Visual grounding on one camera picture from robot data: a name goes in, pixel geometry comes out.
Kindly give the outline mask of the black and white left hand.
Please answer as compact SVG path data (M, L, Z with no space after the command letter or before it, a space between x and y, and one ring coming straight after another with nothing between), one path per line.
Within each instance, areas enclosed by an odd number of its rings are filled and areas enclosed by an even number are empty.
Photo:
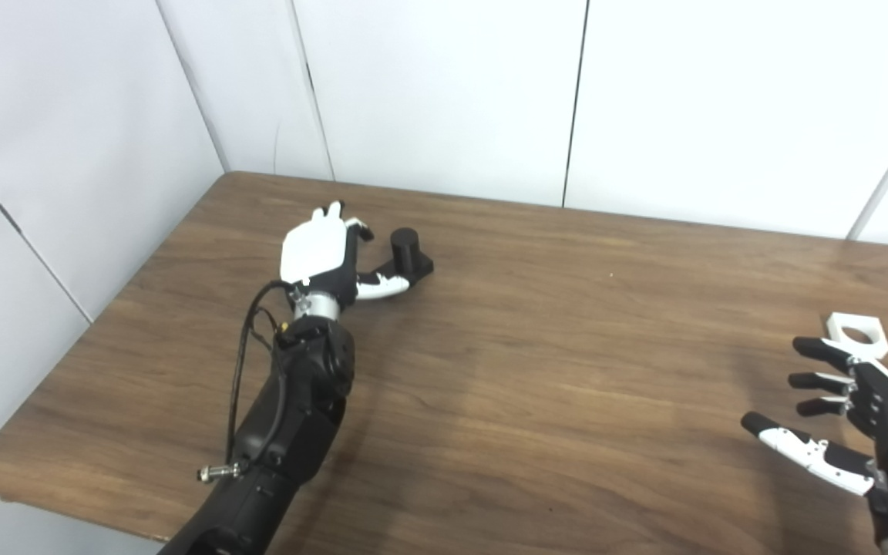
M311 212L309 220L290 230L283 239L279 275L306 295L334 298L340 309L356 300L390 298L410 289L401 275L358 270L358 247L375 238L357 217L342 217L345 203L332 201Z

